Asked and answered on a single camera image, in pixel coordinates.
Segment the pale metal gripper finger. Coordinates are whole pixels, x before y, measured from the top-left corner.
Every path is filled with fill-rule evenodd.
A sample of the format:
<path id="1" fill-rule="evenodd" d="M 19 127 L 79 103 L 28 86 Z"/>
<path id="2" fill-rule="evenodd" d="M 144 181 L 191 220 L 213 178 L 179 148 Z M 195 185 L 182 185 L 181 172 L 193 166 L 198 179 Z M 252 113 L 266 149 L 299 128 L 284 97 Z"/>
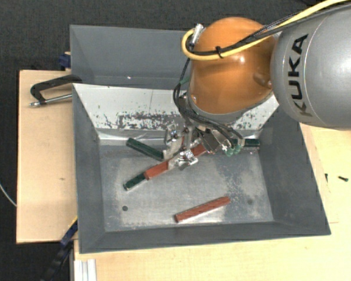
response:
<path id="1" fill-rule="evenodd" d="M 198 158 L 194 155 L 191 149 L 180 152 L 177 157 L 177 166 L 180 170 L 184 170 L 196 163 L 198 163 Z"/>
<path id="2" fill-rule="evenodd" d="M 182 130 L 178 129 L 176 124 L 167 126 L 164 137 L 166 149 L 163 150 L 163 157 L 168 163 L 168 169 L 180 169 L 180 151 L 183 140 Z"/>

